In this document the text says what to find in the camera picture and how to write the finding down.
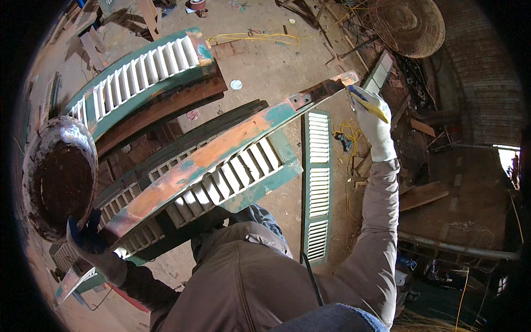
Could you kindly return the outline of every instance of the person's arm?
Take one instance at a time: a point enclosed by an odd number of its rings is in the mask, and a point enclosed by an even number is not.
[[[160,330],[180,293],[153,278],[149,268],[124,261],[107,248],[97,234],[100,217],[99,209],[92,210],[86,226],[81,231],[78,231],[75,220],[68,218],[68,243],[81,258],[103,274],[108,282],[149,309],[150,331]]]
[[[118,288],[151,311],[149,330],[159,331],[181,293],[153,278],[149,268],[129,261],[126,264],[125,282]]]
[[[391,120],[389,107],[379,96],[363,90],[358,92],[378,105]],[[397,174],[400,165],[391,139],[390,124],[369,113],[355,100],[353,104],[359,126],[372,145],[374,163],[363,197],[361,234],[352,254],[338,266],[334,276],[361,297],[370,308],[368,312],[391,328],[396,308]]]

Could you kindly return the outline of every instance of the metal bowl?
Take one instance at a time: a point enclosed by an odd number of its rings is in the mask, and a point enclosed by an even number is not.
[[[89,130],[69,116],[45,123],[26,149],[22,167],[23,212],[37,233],[66,242],[68,215],[83,227],[98,175],[98,154]]]

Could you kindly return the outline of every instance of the white work glove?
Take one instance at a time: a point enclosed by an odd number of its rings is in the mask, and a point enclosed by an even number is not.
[[[91,263],[108,282],[120,287],[125,282],[127,264],[107,248],[98,236],[100,217],[101,210],[93,209],[87,224],[79,231],[76,220],[69,216],[66,239],[81,258]]]
[[[378,106],[385,114],[386,118],[391,121],[391,110],[389,105],[383,99],[374,93],[363,90],[356,86],[349,86],[349,90],[356,90],[368,102]],[[367,111],[367,108],[359,103],[356,98],[349,95],[350,106],[356,113],[359,128],[363,131],[367,140],[371,144],[371,157],[375,163],[395,159],[397,153],[395,144],[391,139],[391,124],[380,120],[376,115]]]

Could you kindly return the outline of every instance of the tape roll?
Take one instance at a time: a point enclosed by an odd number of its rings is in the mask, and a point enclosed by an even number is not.
[[[190,9],[193,11],[200,11],[207,7],[207,0],[190,0]]]

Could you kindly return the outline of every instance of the metal pipe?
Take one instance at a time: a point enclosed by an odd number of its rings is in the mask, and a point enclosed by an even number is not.
[[[380,37],[379,37],[378,35],[375,35],[375,36],[373,36],[372,38],[370,38],[369,40],[364,41],[363,43],[361,43],[361,44],[359,44],[358,46],[354,47],[353,49],[351,49],[351,50],[348,51],[347,53],[339,55],[339,58],[340,58],[340,59],[344,59],[344,58],[346,58],[347,56],[349,56],[350,54],[355,53],[356,51],[360,50],[362,47],[364,47],[364,46],[366,46],[366,45],[372,43],[373,41],[375,41],[375,40],[377,40],[377,39],[379,39],[379,38],[380,38]]]
[[[510,147],[500,148],[500,147],[494,147],[494,146],[491,146],[491,145],[471,145],[471,144],[459,144],[459,143],[452,143],[451,145],[454,146],[454,147],[461,147],[461,148],[520,151],[520,149],[513,149],[513,148],[510,148]]]
[[[507,260],[516,260],[520,257],[519,252],[507,252],[507,251],[497,251],[497,250],[487,250],[487,249],[478,249],[470,248],[462,245],[444,243],[432,239],[426,239],[425,237],[404,233],[398,231],[398,239],[415,242],[418,244],[425,244],[435,248],[441,248],[448,251],[453,251],[456,253],[468,254],[471,256],[479,258],[489,258],[489,259],[507,259]]]

